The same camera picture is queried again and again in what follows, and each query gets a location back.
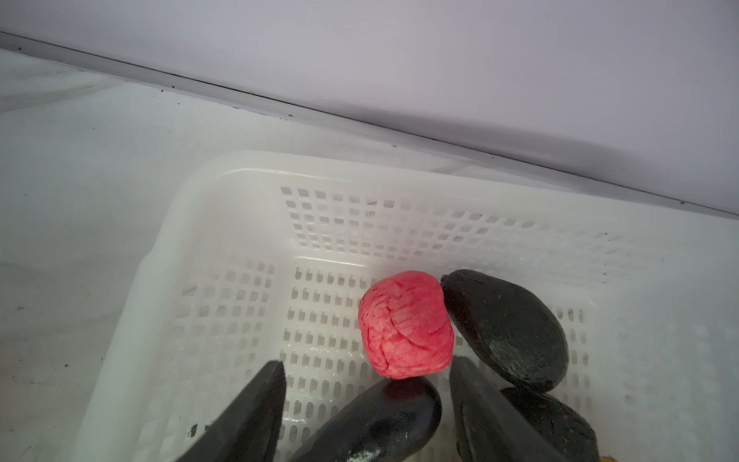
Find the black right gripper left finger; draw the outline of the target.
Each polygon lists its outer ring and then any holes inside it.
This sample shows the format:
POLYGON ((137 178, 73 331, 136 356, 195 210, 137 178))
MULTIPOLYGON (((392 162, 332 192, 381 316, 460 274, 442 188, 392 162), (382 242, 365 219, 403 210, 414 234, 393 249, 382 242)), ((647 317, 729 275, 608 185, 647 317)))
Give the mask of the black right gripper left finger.
POLYGON ((284 365, 269 361, 182 454, 181 461, 271 461, 286 398, 284 365))

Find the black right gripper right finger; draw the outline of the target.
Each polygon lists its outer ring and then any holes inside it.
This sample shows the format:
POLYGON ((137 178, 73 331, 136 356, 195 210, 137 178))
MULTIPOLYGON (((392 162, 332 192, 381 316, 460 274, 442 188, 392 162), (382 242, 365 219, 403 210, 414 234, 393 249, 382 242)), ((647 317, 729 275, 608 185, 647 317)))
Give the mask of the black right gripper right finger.
POLYGON ((471 359, 453 358, 450 392, 457 448, 464 461, 562 461, 471 359))

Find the dark purple toy eggplant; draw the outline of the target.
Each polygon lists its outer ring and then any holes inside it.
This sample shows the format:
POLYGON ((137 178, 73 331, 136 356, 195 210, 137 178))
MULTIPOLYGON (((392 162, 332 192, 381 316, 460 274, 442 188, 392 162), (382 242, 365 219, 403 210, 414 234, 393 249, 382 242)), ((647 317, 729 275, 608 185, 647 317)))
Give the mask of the dark purple toy eggplant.
POLYGON ((442 414, 440 394, 428 379, 384 379, 329 419, 293 460, 404 461, 432 439, 442 414))

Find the pink toy fruit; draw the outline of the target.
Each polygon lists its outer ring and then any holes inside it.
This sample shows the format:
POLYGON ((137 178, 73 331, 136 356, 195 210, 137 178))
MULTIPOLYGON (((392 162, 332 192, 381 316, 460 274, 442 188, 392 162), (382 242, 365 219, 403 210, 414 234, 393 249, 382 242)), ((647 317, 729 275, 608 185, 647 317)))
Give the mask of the pink toy fruit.
POLYGON ((361 298, 358 321, 369 363, 383 377, 422 377, 450 365, 454 330, 441 284, 429 273, 378 281, 361 298))

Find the black toy avocado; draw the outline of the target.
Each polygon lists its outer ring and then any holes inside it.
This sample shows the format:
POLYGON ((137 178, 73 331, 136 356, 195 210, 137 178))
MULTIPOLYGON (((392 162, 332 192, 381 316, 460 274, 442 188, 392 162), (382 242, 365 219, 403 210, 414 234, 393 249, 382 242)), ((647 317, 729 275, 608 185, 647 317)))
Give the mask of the black toy avocado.
POLYGON ((570 406, 550 395, 523 388, 508 387, 500 392, 568 461, 600 461, 596 432, 570 406))

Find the black toy fruit rear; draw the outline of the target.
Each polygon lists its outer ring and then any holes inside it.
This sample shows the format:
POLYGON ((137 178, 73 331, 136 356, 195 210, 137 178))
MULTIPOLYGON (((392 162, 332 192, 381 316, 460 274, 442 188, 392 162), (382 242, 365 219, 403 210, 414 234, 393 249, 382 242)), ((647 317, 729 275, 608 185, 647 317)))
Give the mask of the black toy fruit rear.
POLYGON ((544 393, 565 378, 566 334, 533 292, 473 269, 443 275, 450 319, 477 357, 510 384, 544 393))

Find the white plastic perforated basket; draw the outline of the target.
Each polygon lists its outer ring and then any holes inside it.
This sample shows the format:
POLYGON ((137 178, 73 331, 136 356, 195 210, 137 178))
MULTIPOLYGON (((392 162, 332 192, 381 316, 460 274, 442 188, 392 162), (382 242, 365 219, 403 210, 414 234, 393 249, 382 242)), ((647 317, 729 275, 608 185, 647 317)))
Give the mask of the white plastic perforated basket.
POLYGON ((72 457, 175 461, 277 365, 273 454, 388 378, 439 396, 416 461, 456 461, 452 361, 538 388, 599 458, 738 457, 738 224, 587 194, 277 153, 195 173, 142 260, 72 457))

